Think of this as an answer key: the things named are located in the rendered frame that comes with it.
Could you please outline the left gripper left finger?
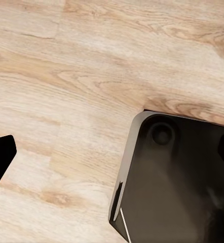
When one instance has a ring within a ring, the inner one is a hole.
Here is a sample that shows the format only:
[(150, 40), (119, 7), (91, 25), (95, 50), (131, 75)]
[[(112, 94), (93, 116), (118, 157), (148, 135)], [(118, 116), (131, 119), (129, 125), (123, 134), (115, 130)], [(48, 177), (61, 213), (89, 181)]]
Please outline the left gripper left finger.
[(0, 180), (17, 154), (16, 143), (12, 135), (0, 137)]

